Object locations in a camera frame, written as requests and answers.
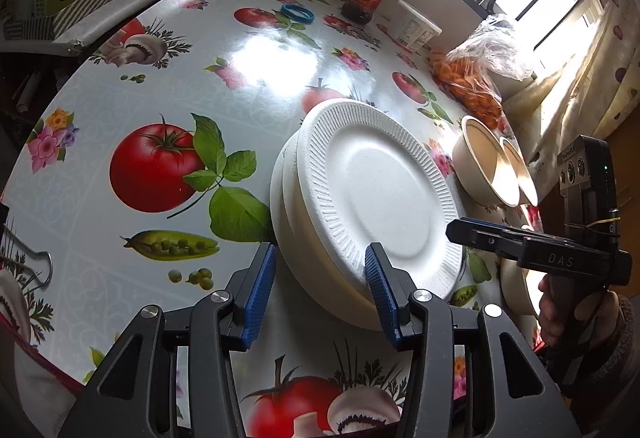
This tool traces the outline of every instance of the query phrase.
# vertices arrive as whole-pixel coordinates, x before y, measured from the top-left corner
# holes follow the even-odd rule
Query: floral tablecloth
[[[287,3],[311,9],[315,21],[292,22],[280,12]],[[24,303],[14,296],[0,304],[0,313],[32,354],[86,382],[141,307],[190,306],[223,288],[250,263],[257,242],[271,238],[278,153],[305,114],[329,98],[366,102],[412,132],[461,216],[531,223],[519,209],[484,208],[466,195],[450,160],[465,110],[438,89],[422,57],[386,35],[385,20],[358,28],[340,6],[162,0],[69,79],[34,127],[3,194],[12,229],[49,251],[54,264],[51,284],[36,290],[25,286],[30,274],[20,266],[6,262],[0,271],[0,300],[14,283],[24,296]],[[498,135],[511,135],[505,119],[498,126]],[[10,238],[1,250],[26,259]],[[43,262],[27,262],[45,272]],[[497,267],[495,255],[465,252],[450,302],[502,304]],[[465,394],[460,355],[455,397]],[[293,419],[307,412],[336,433],[380,424],[362,408],[370,397],[399,418],[410,354],[322,310],[280,260],[260,338],[232,361],[248,435],[290,438]],[[182,354],[183,425],[186,382]],[[338,397],[364,420],[328,412]]]

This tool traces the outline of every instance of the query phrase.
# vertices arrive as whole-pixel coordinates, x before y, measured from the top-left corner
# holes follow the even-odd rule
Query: blue rubber band
[[[282,14],[287,18],[301,24],[312,24],[316,18],[313,12],[302,5],[283,4],[280,8],[280,12],[282,12]]]

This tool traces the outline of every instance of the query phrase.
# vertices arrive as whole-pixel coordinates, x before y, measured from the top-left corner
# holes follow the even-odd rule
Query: beige bowl
[[[471,115],[462,119],[453,167],[462,187],[480,205],[518,205],[518,178],[504,149],[489,128]]]
[[[515,261],[503,259],[500,264],[500,288],[507,306],[516,315],[540,314],[540,298],[538,290],[544,272],[521,269]]]
[[[533,179],[529,174],[529,170],[527,169],[527,164],[524,162],[524,159],[520,156],[516,147],[504,137],[500,137],[500,145],[507,154],[507,158],[509,159],[509,162],[511,162],[511,167],[518,178],[518,186],[520,187],[520,205],[528,203],[534,207],[537,206],[538,192],[536,191],[536,185],[533,183]]]

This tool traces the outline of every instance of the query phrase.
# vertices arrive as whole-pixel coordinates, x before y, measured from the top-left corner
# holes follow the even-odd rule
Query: sleeve
[[[620,297],[616,329],[606,344],[584,358],[571,392],[571,411],[584,434],[598,429],[616,410],[640,370],[640,344],[634,337],[631,302]]]

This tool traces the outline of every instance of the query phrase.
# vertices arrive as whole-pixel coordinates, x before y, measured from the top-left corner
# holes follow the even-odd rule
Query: stack of plates
[[[374,107],[320,103],[284,146],[271,177],[278,245],[302,288],[325,310],[380,329],[364,274],[364,251],[380,241],[417,288],[451,292],[462,247],[444,178],[422,145]]]

